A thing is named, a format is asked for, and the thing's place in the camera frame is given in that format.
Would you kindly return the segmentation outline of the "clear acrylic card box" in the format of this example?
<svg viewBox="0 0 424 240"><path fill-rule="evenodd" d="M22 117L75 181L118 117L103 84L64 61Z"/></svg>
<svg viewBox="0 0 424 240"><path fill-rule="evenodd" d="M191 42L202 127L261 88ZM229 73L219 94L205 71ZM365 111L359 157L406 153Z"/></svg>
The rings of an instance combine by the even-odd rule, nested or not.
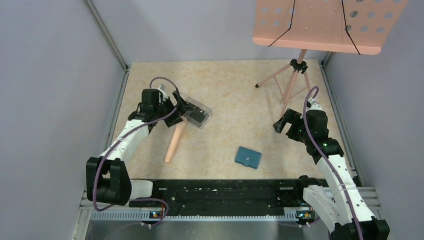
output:
<svg viewBox="0 0 424 240"><path fill-rule="evenodd" d="M180 96L186 103L184 117L189 123L202 130L213 116L212 109L184 93L180 93Z"/></svg>

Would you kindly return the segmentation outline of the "blue leather card holder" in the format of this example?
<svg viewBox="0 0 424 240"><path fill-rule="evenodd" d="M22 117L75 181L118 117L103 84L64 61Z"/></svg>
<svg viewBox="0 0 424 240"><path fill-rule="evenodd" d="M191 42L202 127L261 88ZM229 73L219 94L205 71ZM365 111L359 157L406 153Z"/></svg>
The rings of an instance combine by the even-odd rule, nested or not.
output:
<svg viewBox="0 0 424 240"><path fill-rule="evenodd" d="M240 146L237 150L234 162L247 168L257 170L260 165L262 153Z"/></svg>

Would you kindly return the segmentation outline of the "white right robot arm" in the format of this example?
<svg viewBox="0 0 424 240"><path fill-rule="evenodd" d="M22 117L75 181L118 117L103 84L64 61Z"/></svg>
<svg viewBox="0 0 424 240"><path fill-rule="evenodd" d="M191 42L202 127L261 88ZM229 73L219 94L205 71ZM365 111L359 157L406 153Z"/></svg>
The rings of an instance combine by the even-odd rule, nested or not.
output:
<svg viewBox="0 0 424 240"><path fill-rule="evenodd" d="M304 175L297 180L294 202L299 206L310 205L332 240L387 240L389 224L379 220L365 203L348 170L341 145L329 136L327 114L317 109L304 113L288 109L273 127L280 134L286 124L291 125L286 135L306 146L332 193L329 197L316 179Z"/></svg>

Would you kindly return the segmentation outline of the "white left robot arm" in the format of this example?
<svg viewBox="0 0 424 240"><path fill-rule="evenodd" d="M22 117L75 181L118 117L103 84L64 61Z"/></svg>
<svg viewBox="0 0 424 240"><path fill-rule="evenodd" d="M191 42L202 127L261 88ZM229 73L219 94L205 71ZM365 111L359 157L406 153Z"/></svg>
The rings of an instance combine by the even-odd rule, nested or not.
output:
<svg viewBox="0 0 424 240"><path fill-rule="evenodd" d="M97 211L98 203L125 206L141 199L147 206L160 202L159 191L149 180L131 180L126 163L132 158L140 143L150 135L158 122L167 127L183 122L186 102L179 90L174 91L176 104L161 88L145 89L138 104L112 145L99 157L91 157L86 163L86 196Z"/></svg>

